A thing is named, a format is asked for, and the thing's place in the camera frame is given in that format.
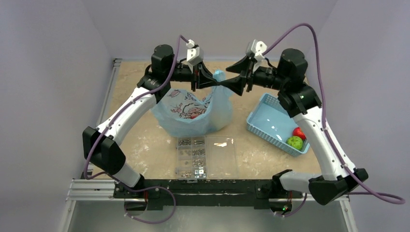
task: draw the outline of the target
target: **robotic arm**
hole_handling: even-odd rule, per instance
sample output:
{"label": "robotic arm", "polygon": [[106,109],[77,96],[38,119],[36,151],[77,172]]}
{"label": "robotic arm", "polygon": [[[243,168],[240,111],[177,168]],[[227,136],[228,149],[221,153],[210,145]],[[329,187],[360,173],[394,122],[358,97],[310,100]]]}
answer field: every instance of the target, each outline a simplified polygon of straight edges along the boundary
{"label": "robotic arm", "polygon": [[[226,71],[238,73],[239,76],[218,82],[212,78],[212,73],[203,64],[203,51],[200,47],[189,40],[187,48],[188,65],[178,63],[171,76],[171,81],[191,82],[192,91],[197,88],[222,85],[240,96],[246,85],[247,92],[252,90],[253,85],[279,90],[278,99],[281,106],[305,133],[317,157],[322,174],[304,174],[285,170],[273,176],[270,191],[306,192],[310,193],[318,203],[326,205],[358,186],[345,168],[349,168],[361,181],[368,178],[366,170],[356,168],[345,155],[330,127],[322,128],[320,123],[322,103],[315,90],[303,82],[308,64],[301,51],[286,49],[281,54],[277,68],[262,67],[261,62],[264,59],[262,53],[266,50],[266,45],[255,40],[249,43],[247,55],[243,59],[226,68]],[[151,57],[151,66],[147,67],[137,88],[118,111],[136,96],[159,87],[171,69],[173,58],[174,53],[171,46],[157,46]],[[88,156],[97,137],[106,127],[109,127],[91,156],[91,162],[132,189],[143,189],[144,177],[125,162],[125,155],[119,145],[139,118],[154,107],[169,89],[170,84],[168,83],[161,91],[145,95],[133,102],[112,126],[109,126],[113,119],[110,117],[96,129],[87,127],[83,132],[85,157]],[[325,130],[330,133],[339,152],[344,154],[346,162],[344,166],[332,150],[324,134]]]}

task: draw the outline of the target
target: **wooden table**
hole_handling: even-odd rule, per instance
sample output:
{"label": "wooden table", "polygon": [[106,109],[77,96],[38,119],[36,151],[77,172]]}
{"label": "wooden table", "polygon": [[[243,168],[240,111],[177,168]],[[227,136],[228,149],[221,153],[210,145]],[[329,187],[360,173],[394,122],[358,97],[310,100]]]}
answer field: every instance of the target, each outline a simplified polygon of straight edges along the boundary
{"label": "wooden table", "polygon": [[[206,67],[214,72],[225,70],[234,62],[205,62]],[[144,75],[149,62],[135,61],[122,62],[115,84],[113,97],[110,102],[109,115],[112,115],[130,96],[137,82]],[[226,73],[227,78],[235,77],[235,73]],[[190,89],[190,83],[172,82],[172,88]],[[200,89],[194,92],[198,98],[206,96],[209,89]],[[277,96],[277,91],[254,86],[251,92],[245,92],[242,97],[232,95],[234,107],[232,122],[213,133],[233,137],[236,147],[236,162],[239,179],[270,179],[272,175],[284,169],[293,169],[299,172],[319,173],[320,168],[311,149],[297,158],[288,155],[270,143],[262,140],[246,130],[246,118],[258,104],[264,93]],[[136,171],[149,179],[176,178],[176,138],[171,137],[158,125],[151,112],[147,112],[130,130],[121,145],[127,157],[127,162]]]}

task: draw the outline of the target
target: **blue plastic basket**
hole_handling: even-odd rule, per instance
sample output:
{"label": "blue plastic basket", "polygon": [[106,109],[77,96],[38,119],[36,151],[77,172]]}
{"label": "blue plastic basket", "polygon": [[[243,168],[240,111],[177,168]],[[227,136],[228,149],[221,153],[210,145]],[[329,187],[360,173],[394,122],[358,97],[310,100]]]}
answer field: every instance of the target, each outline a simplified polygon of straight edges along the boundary
{"label": "blue plastic basket", "polygon": [[247,130],[292,156],[305,154],[310,147],[306,140],[300,151],[286,144],[286,140],[292,136],[297,124],[279,104],[279,100],[269,93],[262,95],[258,106],[249,114],[246,123]]}

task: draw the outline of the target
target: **toy fruit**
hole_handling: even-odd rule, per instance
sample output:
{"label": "toy fruit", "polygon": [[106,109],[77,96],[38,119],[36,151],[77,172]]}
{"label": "toy fruit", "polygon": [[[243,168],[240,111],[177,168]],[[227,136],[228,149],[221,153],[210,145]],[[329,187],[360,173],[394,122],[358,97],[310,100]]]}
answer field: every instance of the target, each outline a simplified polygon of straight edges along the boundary
{"label": "toy fruit", "polygon": [[305,134],[303,134],[303,132],[302,132],[302,130],[300,129],[300,127],[296,127],[296,128],[293,130],[292,135],[293,135],[293,136],[297,136],[297,137],[301,138],[302,140],[305,140],[305,139],[306,139],[306,136],[305,136]]}
{"label": "toy fruit", "polygon": [[286,140],[286,143],[289,146],[292,146],[292,147],[294,147],[298,150],[302,149],[302,147],[303,147],[303,140],[298,136],[290,137],[288,140]]}

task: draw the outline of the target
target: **white wall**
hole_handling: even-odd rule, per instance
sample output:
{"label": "white wall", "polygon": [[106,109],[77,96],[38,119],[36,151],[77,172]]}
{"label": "white wall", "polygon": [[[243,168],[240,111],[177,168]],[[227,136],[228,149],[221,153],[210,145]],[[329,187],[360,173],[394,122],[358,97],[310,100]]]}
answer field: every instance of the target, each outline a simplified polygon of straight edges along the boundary
{"label": "white wall", "polygon": [[0,231],[56,231],[110,63],[81,0],[0,0]]}
{"label": "white wall", "polygon": [[[83,0],[110,54],[149,59],[159,44],[175,45],[183,34],[206,59],[242,58],[253,39],[273,41],[291,26],[311,23],[318,31],[337,0]],[[277,49],[307,52],[309,30],[292,33]]]}
{"label": "white wall", "polygon": [[[339,0],[319,48],[327,118],[344,150],[367,169],[366,184],[409,201],[410,2]],[[354,196],[351,205],[361,232],[409,231],[409,203]]]}

